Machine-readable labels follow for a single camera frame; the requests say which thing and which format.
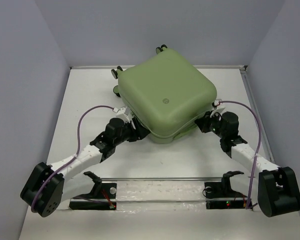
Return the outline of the green hard-shell suitcase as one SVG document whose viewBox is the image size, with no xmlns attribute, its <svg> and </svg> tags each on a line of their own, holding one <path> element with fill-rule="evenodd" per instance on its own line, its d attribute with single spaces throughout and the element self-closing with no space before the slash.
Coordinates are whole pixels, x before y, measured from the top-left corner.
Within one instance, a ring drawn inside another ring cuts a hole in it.
<svg viewBox="0 0 300 240">
<path fill-rule="evenodd" d="M 215 85 L 182 55 L 165 44 L 148 60 L 111 74 L 114 93 L 149 131 L 157 144 L 168 144 L 191 133 L 195 120 L 211 110 Z"/>
</svg>

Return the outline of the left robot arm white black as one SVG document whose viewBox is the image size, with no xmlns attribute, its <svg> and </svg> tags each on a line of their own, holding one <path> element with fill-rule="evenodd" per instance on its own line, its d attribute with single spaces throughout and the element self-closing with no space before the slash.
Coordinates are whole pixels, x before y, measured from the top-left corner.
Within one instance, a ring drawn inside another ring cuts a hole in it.
<svg viewBox="0 0 300 240">
<path fill-rule="evenodd" d="M 143 140 L 150 131 L 134 117 L 131 121 L 114 117 L 94 140 L 74 156 L 53 164 L 38 163 L 20 192 L 31 211 L 45 218 L 65 200 L 79 195 L 94 198 L 100 194 L 102 180 L 86 169 L 102 163 L 124 142 Z"/>
</svg>

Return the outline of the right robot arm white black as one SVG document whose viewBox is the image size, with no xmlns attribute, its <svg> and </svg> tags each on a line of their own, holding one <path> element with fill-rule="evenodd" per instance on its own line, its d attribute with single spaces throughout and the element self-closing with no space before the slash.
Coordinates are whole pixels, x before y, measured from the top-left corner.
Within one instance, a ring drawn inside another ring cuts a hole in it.
<svg viewBox="0 0 300 240">
<path fill-rule="evenodd" d="M 246 208 L 258 205 L 267 217 L 300 211 L 300 190 L 296 174 L 290 167 L 280 167 L 253 150 L 239 135 L 239 117 L 233 112 L 208 111 L 195 124 L 203 133 L 212 132 L 220 138 L 220 147 L 232 160 L 250 171 L 228 171 L 220 181 L 205 182 L 207 199 L 240 198 Z"/>
</svg>

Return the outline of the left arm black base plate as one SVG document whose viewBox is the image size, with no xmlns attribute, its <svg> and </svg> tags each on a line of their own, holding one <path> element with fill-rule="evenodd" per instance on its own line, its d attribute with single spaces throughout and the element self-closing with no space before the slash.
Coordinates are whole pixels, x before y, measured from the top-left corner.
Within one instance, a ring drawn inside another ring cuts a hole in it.
<svg viewBox="0 0 300 240">
<path fill-rule="evenodd" d="M 117 183 L 103 182 L 97 191 L 81 194 L 69 201 L 71 210 L 115 211 L 117 209 Z"/>
</svg>

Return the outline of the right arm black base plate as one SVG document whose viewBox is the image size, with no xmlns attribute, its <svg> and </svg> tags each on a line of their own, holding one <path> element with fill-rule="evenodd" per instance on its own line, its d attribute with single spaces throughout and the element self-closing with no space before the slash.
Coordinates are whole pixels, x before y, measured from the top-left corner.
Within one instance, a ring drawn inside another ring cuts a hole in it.
<svg viewBox="0 0 300 240">
<path fill-rule="evenodd" d="M 207 210 L 245 209 L 248 203 L 246 195 L 223 186 L 221 181 L 205 182 L 202 194 Z"/>
</svg>

